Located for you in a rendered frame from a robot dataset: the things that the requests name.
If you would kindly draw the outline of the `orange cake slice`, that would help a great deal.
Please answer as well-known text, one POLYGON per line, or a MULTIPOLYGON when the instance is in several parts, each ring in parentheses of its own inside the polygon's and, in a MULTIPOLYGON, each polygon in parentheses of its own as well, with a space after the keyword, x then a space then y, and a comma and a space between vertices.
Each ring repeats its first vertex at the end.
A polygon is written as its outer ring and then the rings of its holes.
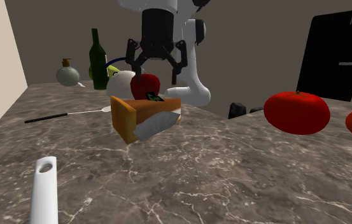
POLYGON ((180 112, 180 98, 164 98, 163 101, 122 100, 111 96, 111 115, 113 128, 126 144, 137 141, 136 127, 146 119, 162 111, 180 112))

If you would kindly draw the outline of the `large red tomato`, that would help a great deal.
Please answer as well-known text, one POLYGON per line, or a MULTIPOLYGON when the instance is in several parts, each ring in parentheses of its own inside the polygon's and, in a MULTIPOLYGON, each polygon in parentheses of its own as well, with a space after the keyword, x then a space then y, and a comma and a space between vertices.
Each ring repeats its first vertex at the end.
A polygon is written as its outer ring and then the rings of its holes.
POLYGON ((305 92, 281 92, 268 98, 264 104, 267 121, 283 132, 296 135, 315 134, 330 121, 326 102, 305 92))

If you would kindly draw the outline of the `red apple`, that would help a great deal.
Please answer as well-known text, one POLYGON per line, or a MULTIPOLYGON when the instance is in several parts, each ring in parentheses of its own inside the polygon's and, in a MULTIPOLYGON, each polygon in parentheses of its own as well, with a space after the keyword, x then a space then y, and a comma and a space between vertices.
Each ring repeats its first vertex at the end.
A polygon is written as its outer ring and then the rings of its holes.
POLYGON ((133 76, 130 81, 130 89, 135 100, 147 100, 146 92, 154 92, 155 95, 158 95, 160 80, 153 74, 141 74, 139 79, 133 76))

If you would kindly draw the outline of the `dark green glass bottle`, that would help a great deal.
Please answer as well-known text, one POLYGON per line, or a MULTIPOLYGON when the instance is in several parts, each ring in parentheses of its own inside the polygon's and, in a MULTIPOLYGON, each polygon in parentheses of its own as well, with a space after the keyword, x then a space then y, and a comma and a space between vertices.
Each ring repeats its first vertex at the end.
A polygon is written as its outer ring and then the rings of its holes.
POLYGON ((109 81, 106 67, 106 52, 99 42, 98 30, 92 28, 92 47, 89 51, 92 80, 96 90, 105 90, 109 81))

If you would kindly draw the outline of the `round grey flask brown cap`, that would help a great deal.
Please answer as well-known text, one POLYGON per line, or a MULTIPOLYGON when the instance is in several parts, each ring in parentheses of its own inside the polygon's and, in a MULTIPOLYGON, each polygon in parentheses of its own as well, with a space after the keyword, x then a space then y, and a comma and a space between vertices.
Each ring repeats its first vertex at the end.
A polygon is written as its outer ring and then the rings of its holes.
POLYGON ((79 85, 80 87, 85 87, 80 82, 79 72, 71 67, 70 58, 62 59, 62 67, 56 72, 57 81, 64 87, 73 87, 79 85))

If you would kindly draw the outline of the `white round bowl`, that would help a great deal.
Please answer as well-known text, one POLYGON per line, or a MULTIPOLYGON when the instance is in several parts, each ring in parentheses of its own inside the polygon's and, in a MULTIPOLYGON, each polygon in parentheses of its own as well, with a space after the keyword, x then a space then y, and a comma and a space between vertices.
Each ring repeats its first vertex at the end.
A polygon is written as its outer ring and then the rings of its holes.
POLYGON ((115 96, 122 100, 134 100, 130 82, 135 76, 133 71, 120 71, 115 73, 108 81, 106 94, 108 97, 115 96))

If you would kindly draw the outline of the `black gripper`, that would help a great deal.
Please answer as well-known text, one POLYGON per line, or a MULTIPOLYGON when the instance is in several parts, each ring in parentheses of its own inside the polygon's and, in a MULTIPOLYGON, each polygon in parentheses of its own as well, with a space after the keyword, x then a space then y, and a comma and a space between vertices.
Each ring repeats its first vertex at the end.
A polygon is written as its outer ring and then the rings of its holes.
POLYGON ((187 46, 184 40, 176 42, 175 47, 181 53, 181 60, 171 56, 174 49, 173 42, 174 15, 167 10, 150 8, 142 12, 141 41, 128 39, 125 62, 136 74, 141 77, 141 66, 149 59, 167 60, 172 65, 172 84, 177 82, 177 75, 188 65, 187 46), (136 49, 141 47, 142 52, 135 59, 136 49))

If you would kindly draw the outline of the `black refrigerator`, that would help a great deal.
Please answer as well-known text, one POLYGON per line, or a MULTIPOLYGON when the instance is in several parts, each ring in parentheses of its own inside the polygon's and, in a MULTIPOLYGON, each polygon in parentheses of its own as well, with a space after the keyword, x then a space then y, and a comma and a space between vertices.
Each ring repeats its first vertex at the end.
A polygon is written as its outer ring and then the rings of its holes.
POLYGON ((352 10, 313 17, 296 90, 352 100, 352 10))

